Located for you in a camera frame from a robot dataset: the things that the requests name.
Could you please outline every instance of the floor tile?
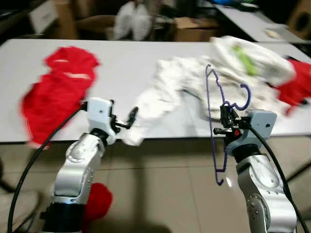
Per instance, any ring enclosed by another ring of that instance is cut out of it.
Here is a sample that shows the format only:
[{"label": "floor tile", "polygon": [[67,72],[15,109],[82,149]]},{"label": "floor tile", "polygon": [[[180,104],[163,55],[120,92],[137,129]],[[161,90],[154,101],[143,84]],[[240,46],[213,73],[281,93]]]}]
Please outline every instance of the floor tile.
[{"label": "floor tile", "polygon": [[300,211],[311,208],[311,169],[289,182],[293,199]]},{"label": "floor tile", "polygon": [[[306,222],[306,225],[310,231],[311,230],[311,221]],[[297,232],[298,233],[304,233],[303,228],[301,227],[300,223],[298,223],[298,225],[297,225]]]},{"label": "floor tile", "polygon": [[[40,202],[36,210],[36,218],[31,232],[40,232],[43,221],[39,219],[39,214],[50,204],[52,187],[55,182],[57,172],[30,172],[23,184],[22,190],[35,190],[40,194]],[[16,186],[21,173],[5,173],[3,178],[11,185]],[[108,183],[108,171],[99,170],[94,174],[94,182]]]},{"label": "floor tile", "polygon": [[117,142],[113,145],[110,168],[186,167],[185,142],[184,139],[150,139],[139,147]]},{"label": "floor tile", "polygon": [[212,167],[189,170],[202,232],[249,233],[245,199],[238,187],[235,168],[228,167],[222,176],[225,178],[222,186],[216,184]]},{"label": "floor tile", "polygon": [[311,160],[311,138],[307,136],[271,137],[268,140],[285,176],[289,176]]},{"label": "floor tile", "polygon": [[110,170],[108,187],[112,207],[91,232],[199,232],[187,168]]},{"label": "floor tile", "polygon": [[[224,141],[220,138],[215,140],[217,167],[221,168],[224,164]],[[188,166],[214,166],[212,146],[210,138],[196,138],[185,140],[187,147]],[[236,162],[232,156],[227,158],[228,166],[235,166]]]},{"label": "floor tile", "polygon": [[[59,171],[65,162],[67,148],[72,143],[51,143],[50,148],[42,151],[37,158],[31,171],[47,172]],[[110,151],[108,147],[101,160],[99,169],[108,169],[110,166]],[[35,149],[26,144],[0,145],[0,159],[3,163],[4,172],[22,172],[29,162]]]}]

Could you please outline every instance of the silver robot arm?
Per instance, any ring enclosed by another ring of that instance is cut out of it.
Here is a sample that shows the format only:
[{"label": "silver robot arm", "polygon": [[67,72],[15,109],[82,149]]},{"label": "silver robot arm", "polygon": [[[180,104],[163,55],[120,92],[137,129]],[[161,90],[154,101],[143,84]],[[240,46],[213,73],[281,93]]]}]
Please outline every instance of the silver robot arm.
[{"label": "silver robot arm", "polygon": [[240,122],[248,122],[264,139],[269,138],[276,114],[263,110],[251,111],[239,117],[234,110],[221,107],[225,129],[214,129],[225,134],[226,150],[234,156],[238,183],[244,194],[249,226],[252,233],[292,233],[296,228],[296,213],[283,191],[283,182],[267,155],[259,151],[261,142],[249,130],[241,132]]},{"label": "silver robot arm", "polygon": [[40,215],[45,220],[43,232],[81,231],[93,175],[100,165],[105,147],[116,141],[119,127],[129,129],[132,126],[138,112],[136,107],[127,122],[117,121],[112,114],[113,104],[112,100],[101,98],[91,98],[87,102],[90,133],[84,133],[66,151],[65,163],[56,176],[51,204]]}]

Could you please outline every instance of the table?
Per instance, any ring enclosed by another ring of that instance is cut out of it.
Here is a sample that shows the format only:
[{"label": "table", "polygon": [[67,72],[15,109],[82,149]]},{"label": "table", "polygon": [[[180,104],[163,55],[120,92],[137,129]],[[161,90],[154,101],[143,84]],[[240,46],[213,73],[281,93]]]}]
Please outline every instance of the table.
[{"label": "table", "polygon": [[[285,43],[263,43],[262,46],[280,55],[290,55],[311,63],[300,50]],[[95,84],[89,90],[90,97],[115,100],[114,113],[126,119],[137,96],[148,87],[156,71],[158,59],[173,56],[199,56],[208,54],[211,44],[206,42],[131,42],[12,39],[0,47],[0,143],[27,141],[27,134],[19,114],[19,102],[49,69],[43,59],[60,46],[77,46],[94,53],[101,65]],[[147,135],[147,138],[210,137],[207,119],[196,97],[183,93],[184,104],[167,114]],[[296,109],[291,117],[278,120],[274,135],[311,134],[311,107]],[[61,130],[54,141],[77,140],[88,132],[86,113],[81,111]]]},{"label": "table", "polygon": [[[308,41],[303,40],[287,30],[284,24],[277,24],[267,18],[260,11],[243,12],[235,8],[229,8],[222,5],[215,5],[224,16],[236,24],[242,31],[248,34],[257,42],[288,42],[306,44]],[[269,37],[265,30],[270,29],[280,35],[278,38]]]}]

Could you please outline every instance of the red cloth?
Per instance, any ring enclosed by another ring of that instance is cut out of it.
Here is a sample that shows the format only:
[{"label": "red cloth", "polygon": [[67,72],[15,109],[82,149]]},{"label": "red cloth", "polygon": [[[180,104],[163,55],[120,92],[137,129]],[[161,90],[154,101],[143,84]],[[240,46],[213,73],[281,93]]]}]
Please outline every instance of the red cloth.
[{"label": "red cloth", "polygon": [[94,67],[99,64],[91,53],[76,47],[58,49],[45,63],[51,71],[33,85],[21,105],[30,141],[35,145],[41,145],[80,107],[95,80]]},{"label": "red cloth", "polygon": [[101,183],[94,183],[92,185],[83,217],[83,233],[87,233],[87,227],[91,221],[106,215],[112,199],[112,193],[106,186]]},{"label": "red cloth", "polygon": [[296,76],[288,83],[277,87],[280,91],[278,99],[291,105],[286,114],[300,105],[304,98],[311,97],[311,65],[296,60],[289,61],[295,68]]}]

